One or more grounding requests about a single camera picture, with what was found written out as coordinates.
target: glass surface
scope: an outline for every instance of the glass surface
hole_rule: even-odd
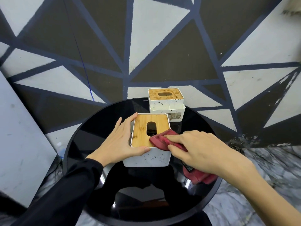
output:
[[[148,98],[118,102],[90,117],[70,140],[64,173],[102,144],[119,117],[124,120],[135,112],[149,112]],[[213,133],[208,123],[188,107],[183,121],[170,123],[170,126],[179,134],[188,130]],[[129,168],[119,162],[105,167],[87,206],[93,216],[106,216],[106,219],[134,222],[163,220],[194,208],[208,195],[214,184],[191,184],[183,174],[181,161],[173,156],[167,167]]]

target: tissue box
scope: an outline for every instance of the tissue box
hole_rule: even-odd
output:
[[[171,152],[154,147],[149,138],[170,129],[166,113],[139,113],[134,121],[130,145],[132,147],[149,146],[150,151],[142,156],[123,160],[126,167],[165,167],[168,166]]]
[[[148,89],[150,113],[167,113],[170,122],[182,121],[184,96],[178,88]]]

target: blue wire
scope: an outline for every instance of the blue wire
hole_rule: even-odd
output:
[[[88,74],[87,74],[87,71],[86,71],[86,68],[85,68],[85,64],[84,64],[84,61],[82,60],[82,55],[80,53],[80,50],[79,50],[79,47],[78,47],[78,44],[77,44],[77,40],[75,38],[75,34],[74,34],[73,30],[72,30],[72,26],[71,26],[71,22],[70,22],[70,19],[69,19],[69,13],[68,13],[68,10],[67,10],[66,2],[65,2],[65,0],[63,0],[63,2],[64,2],[64,5],[65,5],[65,9],[66,9],[66,13],[67,13],[67,17],[68,17],[68,22],[69,22],[69,25],[70,25],[70,29],[72,31],[72,34],[73,34],[73,37],[74,37],[74,40],[75,40],[75,43],[76,43],[76,46],[77,46],[77,50],[78,50],[79,56],[80,56],[80,59],[82,61],[82,65],[83,65],[84,70],[85,70],[85,74],[86,74],[88,85],[89,85],[89,89],[90,89],[90,94],[91,94],[92,100],[95,101],[94,98],[93,98],[93,95],[92,95],[92,90],[91,90],[91,87],[90,87],[90,83],[89,83]]]

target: oval slot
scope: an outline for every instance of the oval slot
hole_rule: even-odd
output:
[[[159,96],[170,96],[170,95],[172,95],[172,93],[171,92],[160,92],[160,93],[158,93],[158,95]]]
[[[155,122],[150,121],[146,124],[146,134],[149,137],[152,137],[157,134],[157,125]]]

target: hand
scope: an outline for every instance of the hand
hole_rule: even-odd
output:
[[[234,185],[237,176],[256,170],[245,156],[228,147],[212,133],[186,131],[182,135],[166,135],[169,140],[183,144],[188,152],[168,145],[172,155],[199,171],[215,174]]]
[[[102,145],[87,159],[94,159],[102,164],[103,167],[109,163],[117,163],[132,156],[141,156],[151,149],[147,146],[130,147],[129,139],[131,136],[131,122],[138,116],[134,113],[121,124],[122,118],[116,122],[115,128]]]

